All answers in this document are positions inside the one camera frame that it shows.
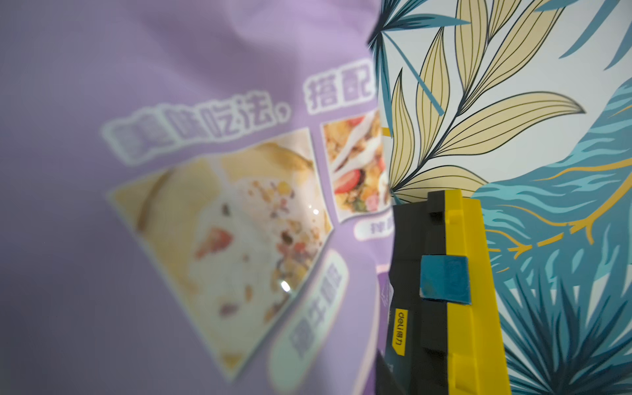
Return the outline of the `purple oats bag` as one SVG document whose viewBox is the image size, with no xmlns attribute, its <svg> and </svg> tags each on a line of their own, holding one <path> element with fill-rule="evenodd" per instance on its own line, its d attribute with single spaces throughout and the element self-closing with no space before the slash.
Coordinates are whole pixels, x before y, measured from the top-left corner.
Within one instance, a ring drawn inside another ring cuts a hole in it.
<svg viewBox="0 0 632 395">
<path fill-rule="evenodd" d="M 2 2 L 2 393 L 376 393 L 379 14 Z"/>
</svg>

